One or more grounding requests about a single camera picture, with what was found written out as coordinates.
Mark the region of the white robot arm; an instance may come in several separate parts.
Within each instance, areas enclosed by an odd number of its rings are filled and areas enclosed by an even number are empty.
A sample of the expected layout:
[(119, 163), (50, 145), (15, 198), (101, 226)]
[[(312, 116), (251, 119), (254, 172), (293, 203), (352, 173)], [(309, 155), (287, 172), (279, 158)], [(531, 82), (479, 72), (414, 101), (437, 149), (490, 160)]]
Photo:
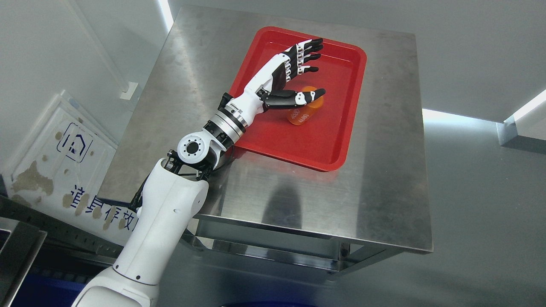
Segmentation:
[(207, 177), (221, 152), (244, 134), (249, 121), (221, 107), (199, 132), (184, 136), (177, 151), (160, 159), (142, 191), (138, 222), (115, 263), (75, 299), (75, 307), (154, 307), (162, 274), (189, 222), (202, 208)]

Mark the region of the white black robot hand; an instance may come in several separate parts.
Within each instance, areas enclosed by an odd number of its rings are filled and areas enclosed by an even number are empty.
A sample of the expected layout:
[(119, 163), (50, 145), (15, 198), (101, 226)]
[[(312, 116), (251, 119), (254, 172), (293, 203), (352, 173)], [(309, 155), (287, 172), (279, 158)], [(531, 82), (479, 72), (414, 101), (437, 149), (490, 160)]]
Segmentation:
[(318, 67), (306, 65), (320, 58), (322, 38), (296, 43), (287, 50), (275, 54), (244, 86), (243, 93), (229, 101), (223, 99), (218, 110), (238, 123), (243, 130), (252, 124), (258, 113), (269, 109), (294, 109), (304, 107), (326, 93), (325, 89), (297, 92), (285, 86), (299, 75), (317, 72)]

